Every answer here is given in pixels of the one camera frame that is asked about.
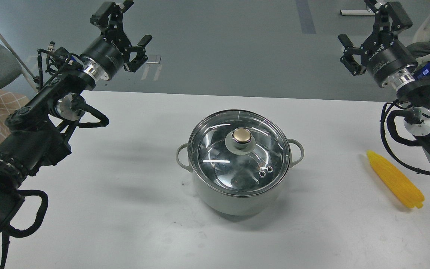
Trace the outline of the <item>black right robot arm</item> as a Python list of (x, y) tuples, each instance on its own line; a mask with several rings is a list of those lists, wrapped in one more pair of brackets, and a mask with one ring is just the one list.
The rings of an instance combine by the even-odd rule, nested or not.
[(344, 47), (340, 62), (352, 75), (368, 72), (379, 87), (392, 87), (396, 100), (384, 105), (380, 118), (381, 140), (389, 155), (418, 174), (430, 171), (402, 162), (391, 150), (386, 132), (397, 143), (421, 147), (430, 156), (430, 53), (415, 58), (398, 40), (412, 26), (400, 2), (366, 0), (375, 22), (370, 36), (355, 47), (345, 34), (338, 36)]

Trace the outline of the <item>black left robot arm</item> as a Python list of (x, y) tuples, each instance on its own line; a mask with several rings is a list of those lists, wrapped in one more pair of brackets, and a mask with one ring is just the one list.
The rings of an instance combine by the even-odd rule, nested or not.
[(82, 97), (99, 80), (109, 81), (123, 68), (136, 72), (147, 60), (145, 35), (133, 45), (123, 29), (124, 13), (134, 4), (106, 1), (91, 16), (100, 30), (80, 55), (65, 48), (38, 50), (37, 94), (10, 114), (10, 134), (0, 143), (0, 268), (5, 268), (10, 238), (28, 237), (42, 225), (49, 199), (41, 190), (21, 190), (28, 176), (42, 166), (54, 166), (70, 155), (69, 140), (77, 128), (99, 128), (109, 118)]

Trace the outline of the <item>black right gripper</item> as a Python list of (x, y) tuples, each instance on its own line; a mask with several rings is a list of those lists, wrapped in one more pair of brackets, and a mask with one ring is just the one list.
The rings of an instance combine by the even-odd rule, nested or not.
[[(381, 3), (365, 0), (365, 4), (375, 14), (375, 22), (370, 36), (355, 47), (346, 34), (338, 35), (343, 46), (340, 62), (352, 75), (367, 72), (379, 87), (384, 87), (387, 78), (401, 69), (413, 71), (418, 63), (394, 32), (402, 32), (413, 26), (413, 22), (398, 1)], [(361, 64), (354, 56), (361, 56)]]

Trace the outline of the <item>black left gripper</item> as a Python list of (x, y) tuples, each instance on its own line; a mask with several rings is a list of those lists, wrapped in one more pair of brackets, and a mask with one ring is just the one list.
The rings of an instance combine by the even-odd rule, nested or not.
[(133, 0), (121, 4), (106, 1), (90, 18), (90, 23), (100, 30), (101, 35), (80, 57), (84, 64), (92, 62), (102, 69), (102, 80), (112, 80), (123, 65), (125, 71), (136, 72), (148, 60), (146, 46), (153, 36), (145, 35), (136, 46), (131, 46), (123, 29), (123, 15), (133, 4)]

